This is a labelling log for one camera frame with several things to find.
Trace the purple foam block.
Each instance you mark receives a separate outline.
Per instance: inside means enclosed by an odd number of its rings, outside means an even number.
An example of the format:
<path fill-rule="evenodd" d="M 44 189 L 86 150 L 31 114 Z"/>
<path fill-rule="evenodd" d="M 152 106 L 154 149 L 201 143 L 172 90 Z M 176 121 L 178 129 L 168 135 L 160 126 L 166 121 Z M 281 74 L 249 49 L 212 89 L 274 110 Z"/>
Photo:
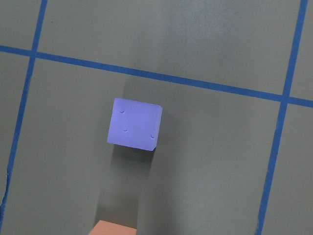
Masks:
<path fill-rule="evenodd" d="M 159 105 L 115 98 L 107 142 L 153 151 L 157 146 L 162 111 Z"/>

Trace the orange foam block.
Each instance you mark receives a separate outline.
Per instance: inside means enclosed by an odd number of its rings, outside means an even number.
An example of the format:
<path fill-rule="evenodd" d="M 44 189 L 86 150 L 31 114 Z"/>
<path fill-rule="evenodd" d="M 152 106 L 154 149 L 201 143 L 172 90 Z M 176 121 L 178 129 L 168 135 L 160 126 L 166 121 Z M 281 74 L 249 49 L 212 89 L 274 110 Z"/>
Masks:
<path fill-rule="evenodd" d="M 137 229 L 99 220 L 89 235 L 136 235 Z"/>

